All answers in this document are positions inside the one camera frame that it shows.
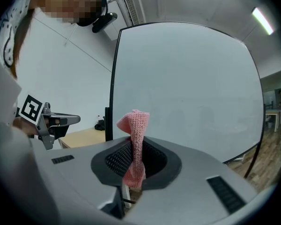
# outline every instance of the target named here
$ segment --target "pink towel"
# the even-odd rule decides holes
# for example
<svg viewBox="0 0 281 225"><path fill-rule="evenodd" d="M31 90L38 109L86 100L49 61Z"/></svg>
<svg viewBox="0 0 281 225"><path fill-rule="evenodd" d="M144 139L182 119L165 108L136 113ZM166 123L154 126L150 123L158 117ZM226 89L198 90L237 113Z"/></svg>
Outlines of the pink towel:
<svg viewBox="0 0 281 225"><path fill-rule="evenodd" d="M133 146L133 162L126 172L123 182L131 188L140 188L145 177L145 166L142 162L142 141L150 114L135 109L132 111L118 121L117 126L123 132L130 134Z"/></svg>

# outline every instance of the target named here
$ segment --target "headset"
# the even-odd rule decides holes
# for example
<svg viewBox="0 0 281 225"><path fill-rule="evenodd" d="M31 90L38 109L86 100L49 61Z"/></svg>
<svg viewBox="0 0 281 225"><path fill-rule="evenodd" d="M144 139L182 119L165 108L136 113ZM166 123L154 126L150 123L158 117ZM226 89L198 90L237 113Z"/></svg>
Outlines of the headset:
<svg viewBox="0 0 281 225"><path fill-rule="evenodd" d="M102 15L102 8L106 7L105 14ZM86 27L93 24L92 31L93 33L98 33L102 29L106 28L107 25L112 23L118 18L116 13L108 13L108 3L107 0L102 0L102 5L96 7L96 16L95 17L86 17L81 18L77 23L78 26Z"/></svg>

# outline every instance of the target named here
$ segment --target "wooden table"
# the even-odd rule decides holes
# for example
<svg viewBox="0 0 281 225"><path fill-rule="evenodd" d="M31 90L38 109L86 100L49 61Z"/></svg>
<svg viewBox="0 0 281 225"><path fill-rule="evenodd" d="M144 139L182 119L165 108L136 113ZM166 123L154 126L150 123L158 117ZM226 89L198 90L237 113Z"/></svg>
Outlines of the wooden table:
<svg viewBox="0 0 281 225"><path fill-rule="evenodd" d="M274 129L274 132L276 132L277 129L279 128L279 123L281 124L281 110L269 109L269 110L266 110L266 115L275 115L276 116L275 129Z"/></svg>
<svg viewBox="0 0 281 225"><path fill-rule="evenodd" d="M62 148L78 148L105 142L105 131L93 127L79 132L69 133L59 138Z"/></svg>

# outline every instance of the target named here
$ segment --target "wooden floor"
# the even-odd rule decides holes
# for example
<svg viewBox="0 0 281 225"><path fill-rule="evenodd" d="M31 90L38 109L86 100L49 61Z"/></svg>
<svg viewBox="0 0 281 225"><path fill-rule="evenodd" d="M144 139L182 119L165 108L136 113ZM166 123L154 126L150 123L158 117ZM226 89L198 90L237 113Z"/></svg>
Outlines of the wooden floor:
<svg viewBox="0 0 281 225"><path fill-rule="evenodd" d="M233 161L228 167L244 176L256 149L246 153L243 161ZM274 128L264 131L261 148L247 181L261 192L266 187L277 183L281 175L281 125L277 132Z"/></svg>

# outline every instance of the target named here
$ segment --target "ceiling light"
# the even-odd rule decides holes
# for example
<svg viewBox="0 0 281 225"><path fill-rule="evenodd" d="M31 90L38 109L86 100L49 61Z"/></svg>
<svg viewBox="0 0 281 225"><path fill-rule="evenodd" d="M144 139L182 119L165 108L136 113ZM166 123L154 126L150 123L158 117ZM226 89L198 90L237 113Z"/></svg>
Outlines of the ceiling light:
<svg viewBox="0 0 281 225"><path fill-rule="evenodd" d="M266 29L267 33L271 35L274 30L272 29L266 18L263 16L263 14L259 11L259 9L255 8L252 13L258 19L261 25Z"/></svg>

